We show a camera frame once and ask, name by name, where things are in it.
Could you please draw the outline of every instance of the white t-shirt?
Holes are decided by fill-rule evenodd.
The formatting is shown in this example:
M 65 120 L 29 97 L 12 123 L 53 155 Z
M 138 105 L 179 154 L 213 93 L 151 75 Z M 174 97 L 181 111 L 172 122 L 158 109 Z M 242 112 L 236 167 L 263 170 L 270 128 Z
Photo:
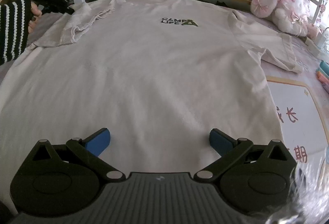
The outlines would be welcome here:
M 289 35 L 195 0 L 83 4 L 35 45 L 0 87 L 7 204 L 11 179 L 41 138 L 64 144 L 107 127 L 100 158 L 126 175 L 194 174 L 219 157 L 213 128 L 255 144 L 282 140 L 260 60 L 302 72 Z

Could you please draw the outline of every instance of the person's hand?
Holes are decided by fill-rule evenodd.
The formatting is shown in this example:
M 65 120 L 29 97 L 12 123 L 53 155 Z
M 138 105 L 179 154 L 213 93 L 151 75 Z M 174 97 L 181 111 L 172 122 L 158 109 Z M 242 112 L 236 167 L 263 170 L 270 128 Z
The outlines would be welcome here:
M 34 2 L 31 2 L 31 12 L 33 14 L 32 20 L 29 22 L 29 33 L 33 32 L 36 27 L 42 12 L 38 9 L 37 5 Z

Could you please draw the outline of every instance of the striped sleeve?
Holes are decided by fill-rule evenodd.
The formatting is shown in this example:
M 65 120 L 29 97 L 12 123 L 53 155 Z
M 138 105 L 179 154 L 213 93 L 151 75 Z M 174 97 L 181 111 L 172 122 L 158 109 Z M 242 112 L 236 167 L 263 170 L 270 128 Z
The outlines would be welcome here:
M 0 7 L 0 65 L 24 52 L 32 18 L 31 1 L 17 0 Z

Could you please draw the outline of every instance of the pink ribbon bow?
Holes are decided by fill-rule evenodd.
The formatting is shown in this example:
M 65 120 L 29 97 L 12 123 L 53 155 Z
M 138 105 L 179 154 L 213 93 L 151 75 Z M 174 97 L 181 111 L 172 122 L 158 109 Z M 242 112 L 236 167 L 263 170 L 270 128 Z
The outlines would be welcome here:
M 299 29 L 299 34 L 297 36 L 299 36 L 302 33 L 302 29 L 307 29 L 306 24 L 308 23 L 307 21 L 307 15 L 301 15 L 298 16 L 294 11 L 291 12 L 291 23 L 296 23 L 297 21 L 299 22 L 300 25 L 300 29 Z
M 252 0 L 252 3 L 254 5 L 256 5 L 256 8 L 254 9 L 254 12 L 256 12 L 259 7 L 260 7 L 260 10 L 263 10 L 264 12 L 266 12 L 269 8 L 267 5 L 261 5 L 259 0 Z
M 307 15 L 301 15 L 298 16 L 294 11 L 291 12 L 291 19 L 292 19 L 292 23 L 296 23 L 297 21 L 300 24 L 306 24 L 307 23 Z

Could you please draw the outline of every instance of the pink stuffed toy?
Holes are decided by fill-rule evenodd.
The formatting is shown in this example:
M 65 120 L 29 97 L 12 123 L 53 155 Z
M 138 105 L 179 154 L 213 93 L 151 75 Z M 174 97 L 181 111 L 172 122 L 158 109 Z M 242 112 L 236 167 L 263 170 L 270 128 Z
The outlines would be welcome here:
M 308 0 L 252 0 L 250 10 L 259 18 L 271 16 L 282 32 L 306 36 L 310 16 Z
M 320 28 L 315 26 L 314 24 L 307 24 L 307 36 L 314 41 L 317 35 L 321 32 Z

